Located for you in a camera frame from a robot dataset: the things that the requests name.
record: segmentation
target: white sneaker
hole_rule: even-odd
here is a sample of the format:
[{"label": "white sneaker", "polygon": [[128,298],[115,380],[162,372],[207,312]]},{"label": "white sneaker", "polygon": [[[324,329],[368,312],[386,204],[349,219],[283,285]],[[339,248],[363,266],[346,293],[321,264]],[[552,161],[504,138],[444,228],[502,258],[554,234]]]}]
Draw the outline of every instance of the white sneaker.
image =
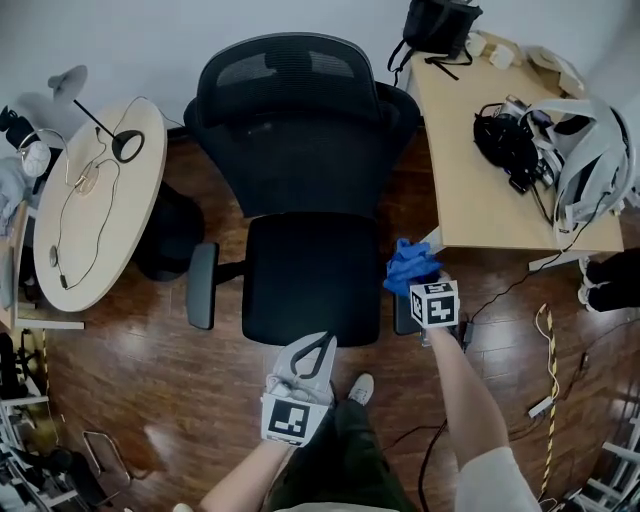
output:
[{"label": "white sneaker", "polygon": [[589,266],[590,263],[590,259],[588,256],[585,256],[584,258],[580,258],[578,260],[578,265],[580,266],[580,272],[582,272],[582,282],[584,283],[584,285],[587,288],[595,288],[596,284],[594,284],[588,277],[587,277],[587,267]]},{"label": "white sneaker", "polygon": [[367,405],[373,396],[373,375],[363,373],[357,378],[351,391],[349,391],[349,400],[354,400],[361,405]]},{"label": "white sneaker", "polygon": [[587,308],[587,311],[593,313],[596,310],[589,305],[589,291],[589,287],[583,284],[578,290],[578,300],[580,301],[580,304],[584,304],[584,307]]}]

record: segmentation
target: white round table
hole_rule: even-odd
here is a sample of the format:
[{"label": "white round table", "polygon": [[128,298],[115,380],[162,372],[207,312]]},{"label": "white round table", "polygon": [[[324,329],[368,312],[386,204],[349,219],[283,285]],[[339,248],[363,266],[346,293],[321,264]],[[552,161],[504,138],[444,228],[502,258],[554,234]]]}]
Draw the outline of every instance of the white round table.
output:
[{"label": "white round table", "polygon": [[[144,98],[138,98],[133,103],[131,100],[119,101],[103,109],[96,117],[112,132],[118,123],[117,132],[140,130],[144,133],[145,142],[131,162],[119,164],[120,176],[108,218],[117,176],[117,167],[113,162],[105,162],[100,166],[90,192],[72,192],[82,169],[104,148],[96,138],[95,122],[88,120],[68,142],[71,185],[65,182],[64,153],[51,171],[36,215],[33,252],[40,287],[49,302],[62,311],[82,311],[92,306],[116,282],[147,225],[164,171],[167,131],[162,115],[153,103]],[[111,137],[104,130],[100,130],[99,137],[107,144],[107,150],[96,163],[113,158]],[[60,267],[71,287],[65,290],[60,282],[60,271],[51,266],[49,254],[51,247],[58,244],[60,215],[67,198],[58,246]],[[105,218],[107,221],[95,263],[86,277],[73,286],[91,267]]]}]

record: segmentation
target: power strip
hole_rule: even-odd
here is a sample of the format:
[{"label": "power strip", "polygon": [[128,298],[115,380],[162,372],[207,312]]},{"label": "power strip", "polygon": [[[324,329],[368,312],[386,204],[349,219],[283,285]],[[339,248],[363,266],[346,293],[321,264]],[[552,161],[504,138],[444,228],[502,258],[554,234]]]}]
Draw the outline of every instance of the power strip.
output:
[{"label": "power strip", "polygon": [[540,403],[538,403],[538,405],[535,405],[531,409],[529,409],[529,412],[527,414],[529,415],[530,418],[533,419],[536,416],[540,416],[540,414],[542,414],[552,405],[553,405],[553,398],[548,396],[544,400],[542,400]]}]

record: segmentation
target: desk lamp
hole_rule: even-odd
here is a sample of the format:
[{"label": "desk lamp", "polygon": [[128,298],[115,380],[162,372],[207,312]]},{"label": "desk lamp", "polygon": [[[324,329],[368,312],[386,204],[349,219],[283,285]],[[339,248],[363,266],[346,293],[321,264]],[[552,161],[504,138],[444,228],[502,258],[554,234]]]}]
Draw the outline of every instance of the desk lamp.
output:
[{"label": "desk lamp", "polygon": [[[111,151],[115,159],[123,164],[131,162],[140,150],[144,146],[144,133],[139,130],[124,130],[120,133],[113,134],[111,130],[107,129],[100,121],[98,121],[76,98],[80,94],[80,91],[84,87],[87,81],[87,66],[80,65],[71,68],[69,71],[62,73],[61,75],[52,76],[49,78],[47,85],[53,89],[53,101],[58,104],[66,105],[69,103],[75,103],[80,110],[87,114],[100,128],[111,136]],[[122,151],[127,143],[133,139],[138,138],[138,147],[128,158],[122,157]]]}]

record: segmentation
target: dark pants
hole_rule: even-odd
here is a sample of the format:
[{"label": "dark pants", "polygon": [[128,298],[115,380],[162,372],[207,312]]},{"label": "dark pants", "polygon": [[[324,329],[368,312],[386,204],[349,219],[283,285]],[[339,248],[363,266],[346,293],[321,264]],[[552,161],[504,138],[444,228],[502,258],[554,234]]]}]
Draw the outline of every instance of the dark pants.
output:
[{"label": "dark pants", "polygon": [[589,305],[597,311],[640,306],[640,248],[628,249],[602,263],[591,262],[587,277],[601,284],[589,291]]},{"label": "dark pants", "polygon": [[416,511],[378,446],[365,408],[353,400],[340,402],[311,442],[294,452],[266,510],[327,502]]}]

